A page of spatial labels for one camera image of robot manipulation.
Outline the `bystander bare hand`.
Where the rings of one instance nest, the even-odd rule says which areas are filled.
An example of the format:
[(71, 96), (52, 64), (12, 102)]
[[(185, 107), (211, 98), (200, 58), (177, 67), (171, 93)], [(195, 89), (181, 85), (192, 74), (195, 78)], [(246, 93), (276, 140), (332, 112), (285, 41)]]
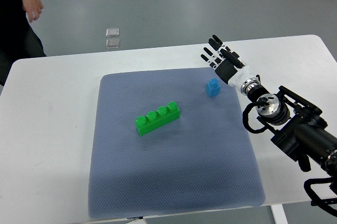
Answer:
[(23, 10), (27, 14), (28, 21), (32, 23), (39, 19), (44, 8), (41, 0), (22, 0)]

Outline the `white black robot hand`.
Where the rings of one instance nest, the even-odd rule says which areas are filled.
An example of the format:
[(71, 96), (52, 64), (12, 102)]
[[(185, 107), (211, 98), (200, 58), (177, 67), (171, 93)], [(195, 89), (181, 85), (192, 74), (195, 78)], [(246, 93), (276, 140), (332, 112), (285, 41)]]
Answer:
[(260, 87), (258, 77), (253, 76), (250, 67), (240, 56), (226, 46), (216, 35), (213, 35), (204, 47), (205, 54), (201, 58), (215, 71), (217, 76), (227, 85), (237, 88), (247, 96), (253, 89)]

